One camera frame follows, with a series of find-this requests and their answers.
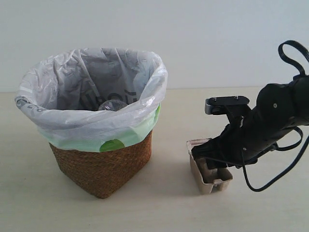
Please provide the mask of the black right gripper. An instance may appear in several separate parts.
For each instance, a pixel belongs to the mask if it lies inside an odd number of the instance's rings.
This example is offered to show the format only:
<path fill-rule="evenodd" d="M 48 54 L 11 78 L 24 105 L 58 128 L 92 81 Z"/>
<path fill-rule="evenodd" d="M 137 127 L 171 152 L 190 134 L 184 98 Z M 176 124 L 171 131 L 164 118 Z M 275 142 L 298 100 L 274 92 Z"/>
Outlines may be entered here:
<path fill-rule="evenodd" d="M 257 156 L 271 149 L 278 140 L 278 120 L 273 117 L 246 116 L 229 123 L 223 132 L 194 146 L 194 159 L 205 158 L 208 169 L 227 170 L 231 166 L 252 164 Z"/>

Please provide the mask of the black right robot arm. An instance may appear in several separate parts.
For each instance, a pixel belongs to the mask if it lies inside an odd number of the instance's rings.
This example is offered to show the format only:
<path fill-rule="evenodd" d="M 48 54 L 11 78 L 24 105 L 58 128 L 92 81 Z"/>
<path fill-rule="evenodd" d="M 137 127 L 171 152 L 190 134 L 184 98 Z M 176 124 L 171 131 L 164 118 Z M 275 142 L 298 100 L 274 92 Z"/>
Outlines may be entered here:
<path fill-rule="evenodd" d="M 288 84 L 267 84 L 248 106 L 244 96 L 206 99 L 208 115 L 226 115 L 229 123 L 221 134 L 192 148 L 193 158 L 205 158 L 209 169 L 257 163 L 275 149 L 275 143 L 297 126 L 309 124 L 308 78 Z"/>

